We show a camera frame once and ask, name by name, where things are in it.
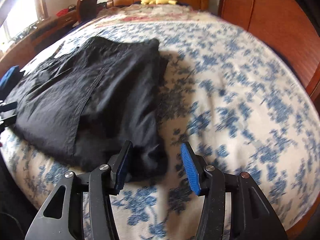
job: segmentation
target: window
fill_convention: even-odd
[[[6,51],[9,41],[36,21],[35,0],[17,0],[0,27],[0,49]]]

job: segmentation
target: silver bolt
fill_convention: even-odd
[[[215,167],[212,166],[212,165],[207,165],[207,166],[205,167],[205,169],[206,169],[207,171],[214,171]]]
[[[244,178],[244,179],[247,179],[247,178],[250,177],[250,175],[249,175],[249,173],[243,171],[243,172],[241,172],[241,177]]]
[[[67,172],[64,174],[64,176],[65,176],[66,178],[71,178],[71,177],[73,176],[73,172],[72,172],[72,171],[67,171]]]
[[[99,167],[99,169],[100,169],[101,171],[105,171],[105,170],[109,169],[109,165],[108,165],[108,164],[102,164],[102,165]]]

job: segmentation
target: bed sheet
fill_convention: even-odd
[[[113,8],[38,54],[33,71],[52,54],[71,52],[89,37],[117,42],[160,41],[169,60],[158,95],[158,125],[169,156],[164,178],[126,183],[111,197],[120,239],[194,239],[203,198],[190,190],[180,144],[223,172],[248,171],[284,228],[294,225],[319,192],[320,121],[293,73],[263,42],[209,13],[180,6]],[[81,170],[56,162],[18,138],[1,134],[15,181],[40,207],[60,176]],[[227,195],[225,230],[230,228]],[[86,239],[91,239],[84,198]]]

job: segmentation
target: bed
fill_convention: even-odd
[[[169,60],[158,95],[159,133],[169,168],[163,178],[126,183],[112,198],[120,239],[195,238],[203,198],[192,193],[183,169],[180,144],[186,139],[196,154],[223,172],[248,171],[287,232],[317,204],[320,120],[295,75],[263,42],[208,12],[135,4],[100,11],[24,69],[36,71],[53,53],[69,53],[97,35],[117,42],[157,38],[160,54]],[[10,129],[0,141],[10,173],[37,208],[66,171],[82,173],[39,152]],[[224,239],[231,221],[229,195],[226,200]],[[87,197],[84,231],[91,239]]]

